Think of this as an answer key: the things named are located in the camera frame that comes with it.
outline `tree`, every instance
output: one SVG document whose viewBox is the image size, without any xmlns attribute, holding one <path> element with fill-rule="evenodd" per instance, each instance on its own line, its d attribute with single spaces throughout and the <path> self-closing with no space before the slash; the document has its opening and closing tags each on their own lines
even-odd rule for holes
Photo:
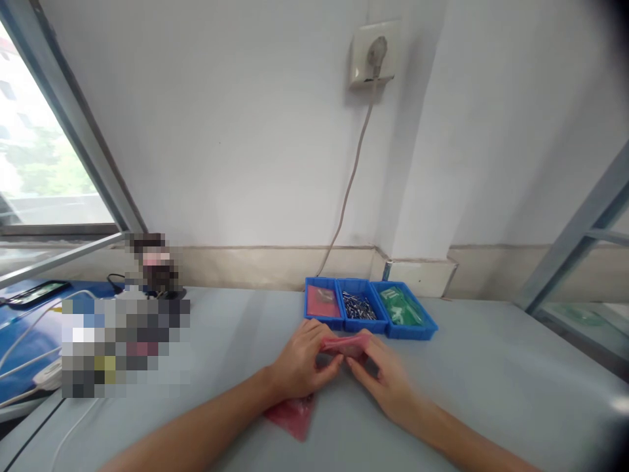
<svg viewBox="0 0 629 472">
<path fill-rule="evenodd" d="M 33 128 L 35 139 L 27 145 L 0 147 L 22 179 L 22 193 L 41 196 L 95 193 L 77 154 L 61 130 Z"/>
</svg>

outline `pink anti-static bag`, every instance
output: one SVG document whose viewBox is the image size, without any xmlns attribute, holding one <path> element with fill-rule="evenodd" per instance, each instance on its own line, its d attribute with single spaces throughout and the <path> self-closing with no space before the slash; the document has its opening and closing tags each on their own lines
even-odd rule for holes
<svg viewBox="0 0 629 472">
<path fill-rule="evenodd" d="M 360 358 L 369 344 L 368 334 L 357 334 L 348 338 L 324 338 L 321 352 L 330 355 L 343 354 L 346 357 Z M 288 431 L 292 437 L 304 442 L 310 428 L 310 419 L 315 407 L 315 395 L 305 398 L 285 400 L 268 409 L 264 416 L 280 428 Z"/>
<path fill-rule="evenodd" d="M 369 334 L 357 334 L 348 338 L 324 338 L 321 352 L 331 355 L 343 354 L 345 357 L 359 359 L 369 344 Z"/>
<path fill-rule="evenodd" d="M 308 286 L 308 316 L 340 318 L 341 310 L 336 301 L 336 293 L 328 288 Z"/>
<path fill-rule="evenodd" d="M 264 416 L 303 443 L 308 435 L 310 417 L 314 407 L 315 394 L 312 393 L 302 399 L 291 399 L 278 403 L 265 411 Z"/>
</svg>

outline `blue storage tray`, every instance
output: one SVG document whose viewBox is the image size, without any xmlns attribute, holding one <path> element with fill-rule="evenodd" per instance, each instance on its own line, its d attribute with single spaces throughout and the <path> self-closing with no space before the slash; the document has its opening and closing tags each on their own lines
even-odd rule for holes
<svg viewBox="0 0 629 472">
<path fill-rule="evenodd" d="M 404 282 L 372 282 L 372 285 L 378 295 L 378 302 L 382 310 L 387 315 L 387 319 L 389 320 L 389 325 L 387 327 L 387 337 L 391 339 L 414 339 L 420 341 L 429 341 L 432 339 L 435 332 L 439 330 L 439 326 L 434 322 L 434 320 L 430 317 L 426 309 L 419 303 L 419 300 L 413 295 L 406 284 Z M 399 324 L 394 324 L 391 321 L 391 317 L 389 316 L 389 312 L 385 308 L 385 304 L 380 298 L 380 292 L 391 288 L 393 286 L 398 287 L 404 295 L 411 298 L 417 306 L 421 309 L 421 313 L 424 316 L 424 326 L 401 326 Z"/>
<path fill-rule="evenodd" d="M 320 288 L 328 288 L 330 290 L 334 290 L 336 293 L 336 302 L 339 304 L 339 311 L 341 314 L 340 318 L 332 318 L 332 317 L 312 317 L 308 316 L 308 286 L 313 285 Z M 341 292 L 339 291 L 339 287 L 336 283 L 336 279 L 331 279 L 329 277 L 306 277 L 306 291 L 305 298 L 303 301 L 303 317 L 307 319 L 318 319 L 321 323 L 325 323 L 330 327 L 330 329 L 335 331 L 343 330 L 343 321 L 345 321 L 345 312 L 343 311 L 343 298 L 341 297 Z"/>
<path fill-rule="evenodd" d="M 369 280 L 338 279 L 337 284 L 339 285 L 339 296 L 341 298 L 341 311 L 343 312 L 343 318 L 345 320 L 345 331 L 358 332 L 366 328 L 374 334 L 383 334 L 389 325 L 389 317 L 378 300 L 380 296 L 376 293 Z M 343 292 L 347 292 L 350 295 L 363 295 L 372 306 L 373 312 L 378 317 L 378 320 L 372 321 L 348 318 L 345 303 L 343 302 Z"/>
</svg>

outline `white table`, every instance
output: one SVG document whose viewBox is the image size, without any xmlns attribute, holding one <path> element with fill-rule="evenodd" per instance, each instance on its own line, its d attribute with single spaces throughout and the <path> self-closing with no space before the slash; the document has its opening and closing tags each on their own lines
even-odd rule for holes
<svg viewBox="0 0 629 472">
<path fill-rule="evenodd" d="M 300 323 L 303 294 L 190 288 L 189 344 L 172 345 L 158 372 L 176 389 L 138 386 L 102 401 L 66 442 L 57 471 L 93 471 L 156 427 L 271 363 Z M 517 307 L 422 300 L 439 324 L 432 341 L 386 340 L 435 401 L 481 434 L 548 471 L 591 469 L 609 451 L 625 384 Z M 47 470 L 61 438 L 93 400 L 66 400 L 11 467 Z M 3 471 L 60 402 L 57 392 L 0 442 Z M 391 424 L 344 370 L 318 394 L 303 444 L 261 418 L 228 450 L 220 471 L 455 470 Z"/>
</svg>

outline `phone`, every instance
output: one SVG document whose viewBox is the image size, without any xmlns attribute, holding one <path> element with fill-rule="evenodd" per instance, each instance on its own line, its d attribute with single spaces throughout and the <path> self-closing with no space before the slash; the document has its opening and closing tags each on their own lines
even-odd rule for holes
<svg viewBox="0 0 629 472">
<path fill-rule="evenodd" d="M 49 281 L 43 284 L 37 285 L 29 290 L 17 294 L 5 301 L 5 303 L 11 308 L 26 308 L 30 305 L 42 302 L 46 298 L 49 298 L 70 286 L 70 282 L 63 281 Z"/>
</svg>

